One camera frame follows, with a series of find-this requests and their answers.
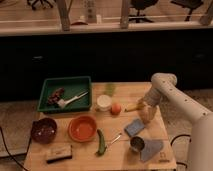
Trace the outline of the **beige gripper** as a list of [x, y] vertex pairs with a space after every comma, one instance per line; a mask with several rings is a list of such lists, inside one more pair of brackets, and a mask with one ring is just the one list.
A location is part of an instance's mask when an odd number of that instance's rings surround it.
[[139, 111], [138, 114], [144, 124], [150, 123], [156, 114], [157, 107], [150, 106], [143, 99], [138, 102]]

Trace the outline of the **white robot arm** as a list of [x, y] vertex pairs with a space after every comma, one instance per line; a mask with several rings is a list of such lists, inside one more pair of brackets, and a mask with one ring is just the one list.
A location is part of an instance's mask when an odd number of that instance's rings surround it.
[[177, 89], [176, 84], [174, 74], [153, 74], [151, 88], [138, 104], [140, 107], [154, 108], [161, 97], [166, 96], [192, 124], [187, 171], [213, 171], [213, 111]]

